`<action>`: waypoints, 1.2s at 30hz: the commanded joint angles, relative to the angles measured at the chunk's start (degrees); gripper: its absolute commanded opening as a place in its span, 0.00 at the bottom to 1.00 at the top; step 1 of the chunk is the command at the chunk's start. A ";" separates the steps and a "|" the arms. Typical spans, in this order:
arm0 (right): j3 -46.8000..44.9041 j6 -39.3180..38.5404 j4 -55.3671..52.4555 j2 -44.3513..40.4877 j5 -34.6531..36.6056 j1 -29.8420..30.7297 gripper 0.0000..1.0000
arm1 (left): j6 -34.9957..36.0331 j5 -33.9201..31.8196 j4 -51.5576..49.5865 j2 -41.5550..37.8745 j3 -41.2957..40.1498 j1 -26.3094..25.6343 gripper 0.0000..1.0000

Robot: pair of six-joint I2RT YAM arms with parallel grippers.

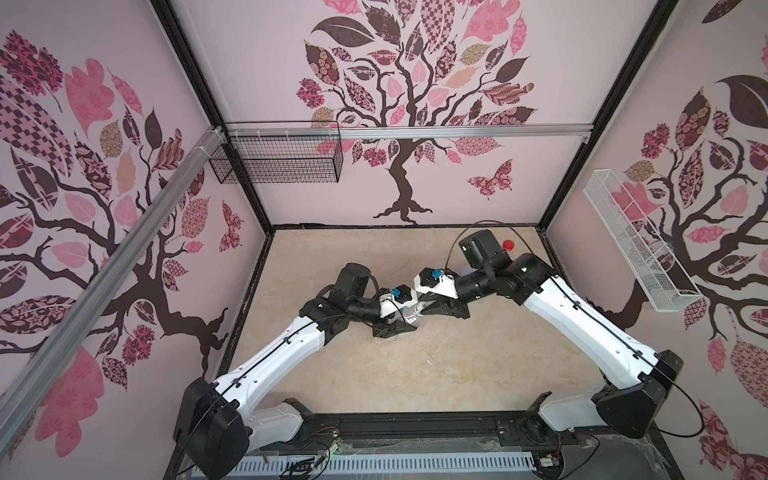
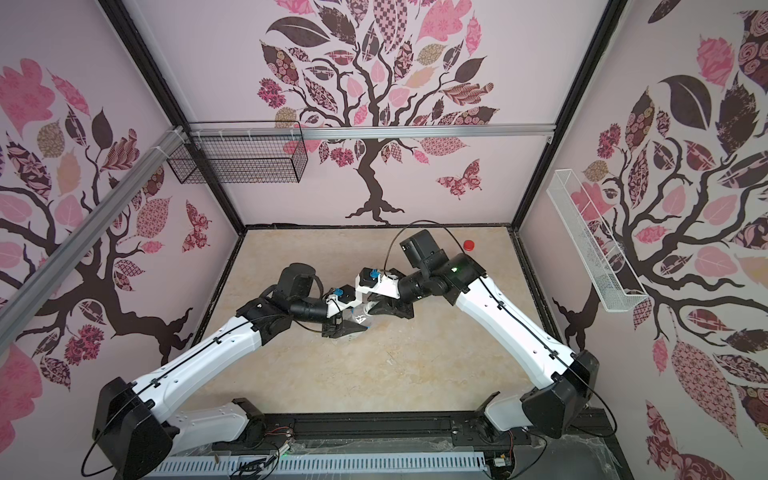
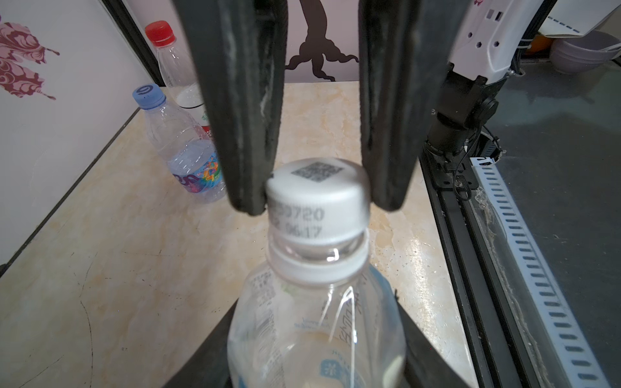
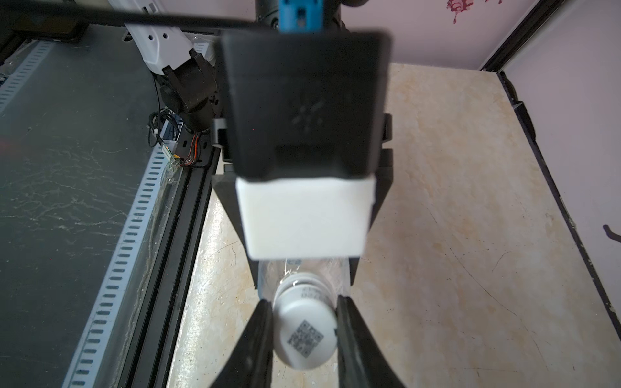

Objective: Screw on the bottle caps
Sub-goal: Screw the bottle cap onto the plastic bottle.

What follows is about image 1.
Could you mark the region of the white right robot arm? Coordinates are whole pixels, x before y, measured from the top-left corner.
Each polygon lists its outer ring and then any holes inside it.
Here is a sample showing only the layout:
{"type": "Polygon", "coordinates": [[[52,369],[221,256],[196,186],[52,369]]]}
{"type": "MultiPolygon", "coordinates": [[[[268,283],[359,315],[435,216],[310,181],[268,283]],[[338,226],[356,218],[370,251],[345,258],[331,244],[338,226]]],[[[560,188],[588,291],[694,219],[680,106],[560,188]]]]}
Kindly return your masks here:
{"type": "Polygon", "coordinates": [[[550,430],[609,427],[629,438],[651,429],[684,365],[670,350],[657,352],[610,322],[579,297],[544,260],[533,253],[516,258],[494,234],[480,230],[460,240],[471,267],[466,275],[443,268],[424,268],[414,279],[425,295],[426,315],[464,318],[471,302],[496,295],[546,320],[585,354],[604,383],[584,393],[543,393],[532,410],[550,430]]]}

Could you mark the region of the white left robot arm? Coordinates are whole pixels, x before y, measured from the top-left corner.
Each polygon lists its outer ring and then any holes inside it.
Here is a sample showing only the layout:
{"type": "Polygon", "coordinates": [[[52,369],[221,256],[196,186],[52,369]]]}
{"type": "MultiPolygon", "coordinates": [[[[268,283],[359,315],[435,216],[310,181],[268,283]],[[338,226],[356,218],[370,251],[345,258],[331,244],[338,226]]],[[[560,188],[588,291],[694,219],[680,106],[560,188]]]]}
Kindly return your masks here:
{"type": "Polygon", "coordinates": [[[292,439],[301,415],[294,407],[286,417],[275,409],[258,411],[266,395],[352,322],[368,324],[375,334],[414,330],[406,311],[418,302],[415,289],[384,289],[367,267],[347,264],[335,283],[308,300],[287,328],[249,360],[213,381],[200,377],[186,387],[173,431],[176,454],[206,478],[222,479],[248,451],[292,439]],[[369,285],[374,286],[372,296],[365,294],[369,285]]]}

